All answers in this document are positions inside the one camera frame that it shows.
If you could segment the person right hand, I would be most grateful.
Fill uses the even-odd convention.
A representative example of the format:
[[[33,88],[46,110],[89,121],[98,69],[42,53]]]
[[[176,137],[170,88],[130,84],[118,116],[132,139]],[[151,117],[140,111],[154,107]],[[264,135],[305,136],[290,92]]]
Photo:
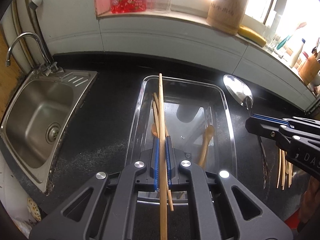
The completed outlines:
[[[310,177],[308,188],[302,196],[298,218],[307,223],[319,207],[319,181]]]

